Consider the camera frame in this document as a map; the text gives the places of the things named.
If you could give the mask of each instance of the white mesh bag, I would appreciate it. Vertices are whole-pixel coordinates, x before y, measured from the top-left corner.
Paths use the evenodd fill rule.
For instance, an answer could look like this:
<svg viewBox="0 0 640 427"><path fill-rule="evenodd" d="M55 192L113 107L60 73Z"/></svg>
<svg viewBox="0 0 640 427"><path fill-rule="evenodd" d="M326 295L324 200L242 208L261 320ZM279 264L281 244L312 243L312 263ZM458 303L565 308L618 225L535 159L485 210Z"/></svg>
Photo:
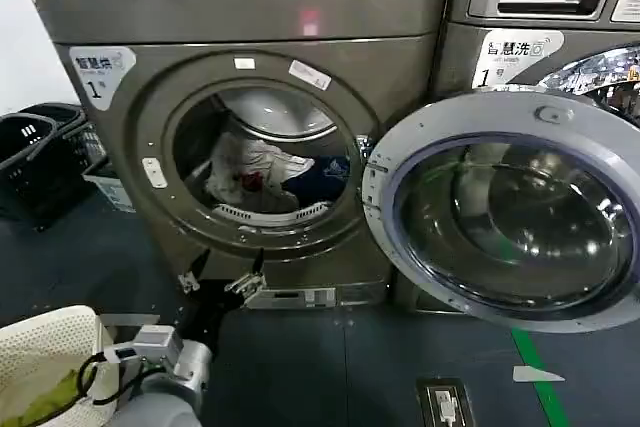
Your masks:
<svg viewBox="0 0 640 427"><path fill-rule="evenodd" d="M50 392L92 354L113 343L95 312L65 307L0 329L0 424L21 416L40 395ZM118 389L118 367L100 364L89 389L93 398ZM116 403L97 407L86 399L46 427L99 427L112 417Z"/></svg>

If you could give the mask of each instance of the floor electrical socket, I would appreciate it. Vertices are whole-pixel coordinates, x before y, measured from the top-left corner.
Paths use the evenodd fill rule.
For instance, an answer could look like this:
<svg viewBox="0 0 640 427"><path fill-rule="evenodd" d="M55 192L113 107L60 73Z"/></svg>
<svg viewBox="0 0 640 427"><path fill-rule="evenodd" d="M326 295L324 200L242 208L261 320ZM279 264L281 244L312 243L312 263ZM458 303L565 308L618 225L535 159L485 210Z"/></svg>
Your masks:
<svg viewBox="0 0 640 427"><path fill-rule="evenodd" d="M474 427L464 385L458 379L418 379L425 427Z"/></svg>

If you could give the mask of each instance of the front-loading washer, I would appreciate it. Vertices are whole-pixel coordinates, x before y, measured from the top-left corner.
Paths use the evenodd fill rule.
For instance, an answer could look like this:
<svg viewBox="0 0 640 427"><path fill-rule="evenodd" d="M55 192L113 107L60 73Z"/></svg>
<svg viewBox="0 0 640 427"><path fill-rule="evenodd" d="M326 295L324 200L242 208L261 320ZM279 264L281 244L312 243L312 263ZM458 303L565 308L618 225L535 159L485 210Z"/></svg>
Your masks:
<svg viewBox="0 0 640 427"><path fill-rule="evenodd" d="M250 307L385 298L360 179L389 119L424 97L444 0L34 3L187 290L239 278L262 249ZM234 170L283 155L276 173Z"/></svg>
<svg viewBox="0 0 640 427"><path fill-rule="evenodd" d="M389 259L419 292L514 327L637 319L640 130L608 90L509 85L629 53L634 0L447 0L439 29L442 1L35 0L175 273L237 278L264 249L259 305L344 305L380 298ZM420 106L436 36L444 100ZM307 107L283 122L292 96ZM344 192L266 216L207 203L190 180L221 126L343 146Z"/></svg>

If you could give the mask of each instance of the open door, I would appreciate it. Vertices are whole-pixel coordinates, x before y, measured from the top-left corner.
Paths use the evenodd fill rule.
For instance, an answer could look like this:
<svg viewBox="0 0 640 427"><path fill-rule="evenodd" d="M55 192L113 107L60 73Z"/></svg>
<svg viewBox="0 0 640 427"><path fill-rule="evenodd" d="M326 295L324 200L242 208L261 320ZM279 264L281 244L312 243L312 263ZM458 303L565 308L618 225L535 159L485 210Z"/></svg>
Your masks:
<svg viewBox="0 0 640 427"><path fill-rule="evenodd" d="M421 289L548 332L640 317L640 129L595 101L508 85L427 105L366 165L371 231Z"/></svg>

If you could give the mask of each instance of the green floor line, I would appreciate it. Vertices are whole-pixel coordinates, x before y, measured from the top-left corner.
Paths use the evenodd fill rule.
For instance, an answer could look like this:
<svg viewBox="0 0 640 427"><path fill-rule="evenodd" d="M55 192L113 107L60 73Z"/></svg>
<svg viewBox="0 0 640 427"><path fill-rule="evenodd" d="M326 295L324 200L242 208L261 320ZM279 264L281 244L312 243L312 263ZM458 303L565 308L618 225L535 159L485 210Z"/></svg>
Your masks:
<svg viewBox="0 0 640 427"><path fill-rule="evenodd" d="M522 361L526 365L530 365L536 369L545 370L542 359L540 359L529 334L522 330L513 329L511 330L511 336L516 343L518 352L520 352ZM551 427L568 427L569 420L567 419L567 414L560 403L560 399L558 399L556 395L552 382L534 382L533 385L538 393L542 408L547 415L549 425Z"/></svg>

